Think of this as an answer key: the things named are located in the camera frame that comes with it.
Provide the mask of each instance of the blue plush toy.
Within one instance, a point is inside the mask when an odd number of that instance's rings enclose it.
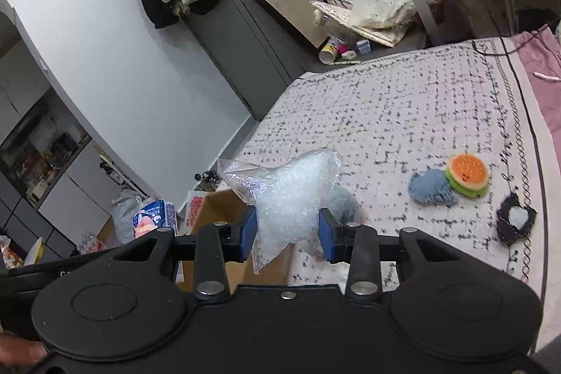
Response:
[[[419,203],[445,203],[452,206],[458,202],[444,171],[438,169],[413,173],[407,191],[411,198]]]

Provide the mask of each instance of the clear plastic bag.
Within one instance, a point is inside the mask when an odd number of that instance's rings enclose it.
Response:
[[[111,216],[113,216],[115,233],[122,245],[135,238],[133,218],[141,202],[142,196],[135,190],[128,188],[122,188],[119,198],[111,202]]]
[[[387,29],[409,21],[417,9],[413,0],[354,0],[350,26]]]
[[[257,236],[252,249],[258,273],[289,243],[308,239],[318,249],[319,210],[339,178],[335,150],[309,151],[275,169],[218,159],[218,173],[246,203],[257,208]]]

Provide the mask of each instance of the white wall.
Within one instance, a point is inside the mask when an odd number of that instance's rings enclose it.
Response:
[[[140,0],[7,1],[78,121],[133,178],[183,204],[249,116],[187,27],[155,30]]]

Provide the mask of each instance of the black cable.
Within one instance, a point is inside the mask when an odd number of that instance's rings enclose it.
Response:
[[[483,51],[479,51],[476,46],[475,46],[475,40],[471,41],[471,45],[473,47],[473,51],[475,51],[475,53],[481,54],[482,56],[509,56],[512,53],[516,53],[518,50],[520,50],[520,48],[522,48],[523,46],[527,45],[528,43],[530,43],[532,40],[534,40],[540,33],[542,33],[542,31],[544,31],[546,28],[550,27],[551,25],[553,25],[556,22],[559,22],[559,20],[561,20],[561,15],[558,16],[556,19],[554,19],[553,21],[550,21],[549,23],[546,23],[545,25],[543,25],[541,28],[539,28],[537,31],[535,31],[532,36],[526,40],[525,42],[522,42],[520,45],[518,45],[514,50],[509,51],[508,53],[484,53]]]

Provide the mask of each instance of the bed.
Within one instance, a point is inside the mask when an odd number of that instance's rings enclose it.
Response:
[[[344,162],[339,182],[360,203],[361,222],[388,235],[418,227],[528,283],[544,306],[540,348],[561,333],[556,274],[561,176],[555,153],[561,151],[561,105],[551,103],[561,100],[561,86],[535,82],[531,75],[536,69],[561,74],[552,51],[559,44],[552,48],[552,37],[546,30],[541,40],[509,56],[495,55],[514,50],[523,36],[304,74],[277,100],[237,158],[272,168],[309,150],[336,149]],[[550,46],[541,49],[538,42]],[[545,84],[546,90],[538,87],[535,95],[534,84]],[[545,117],[540,108],[547,110]],[[487,163],[489,192],[461,198],[451,208],[414,203],[407,193],[411,174],[444,168],[461,152]],[[495,212],[510,192],[538,216],[531,234],[507,247],[496,234]],[[348,272],[348,265],[327,264],[304,242],[295,250],[290,278],[292,285],[344,283]],[[382,273],[386,290],[398,286],[395,265],[384,264]]]

